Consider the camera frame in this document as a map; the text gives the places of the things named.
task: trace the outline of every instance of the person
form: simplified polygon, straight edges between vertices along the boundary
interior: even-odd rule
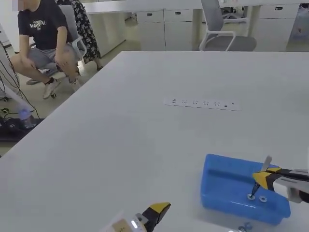
[[[18,14],[19,53],[11,58],[14,70],[45,84],[43,98],[47,99],[59,82],[38,69],[55,62],[69,77],[73,89],[80,87],[76,71],[77,56],[64,14],[55,0],[19,0],[23,9]],[[29,37],[36,44],[30,48]]]
[[[79,0],[55,0],[58,5],[70,4],[74,8],[75,20],[78,34],[82,37],[82,40],[87,48],[87,53],[84,56],[85,64],[94,61],[97,65],[97,70],[100,71],[103,66],[101,65],[100,50],[96,38],[93,34],[90,21],[86,14],[86,10]]]

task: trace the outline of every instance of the water bottle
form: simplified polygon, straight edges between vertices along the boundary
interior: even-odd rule
[[[34,117],[29,112],[29,110],[21,108],[18,111],[18,114],[25,129],[31,129],[36,126],[36,123],[34,123]]]

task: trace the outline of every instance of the gray shorts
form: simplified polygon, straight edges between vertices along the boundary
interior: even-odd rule
[[[64,47],[64,51],[71,51],[75,56],[75,61],[78,61],[77,55],[71,44]],[[40,50],[36,47],[31,48],[28,53],[28,58],[31,59],[37,69],[44,69],[48,64],[55,62],[56,49]]]

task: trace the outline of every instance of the chair backrest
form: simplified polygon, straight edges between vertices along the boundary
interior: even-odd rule
[[[221,30],[224,21],[218,0],[201,0],[201,2],[205,15],[207,30]]]
[[[79,35],[77,31],[73,7],[71,5],[60,5],[59,7],[67,19],[68,29],[72,36],[72,39],[76,40],[79,37]]]

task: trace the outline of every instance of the black device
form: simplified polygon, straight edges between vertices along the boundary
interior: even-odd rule
[[[42,121],[43,119],[35,119],[37,125]],[[0,116],[0,142],[19,142],[32,129],[25,129],[19,118],[10,118],[7,120]]]

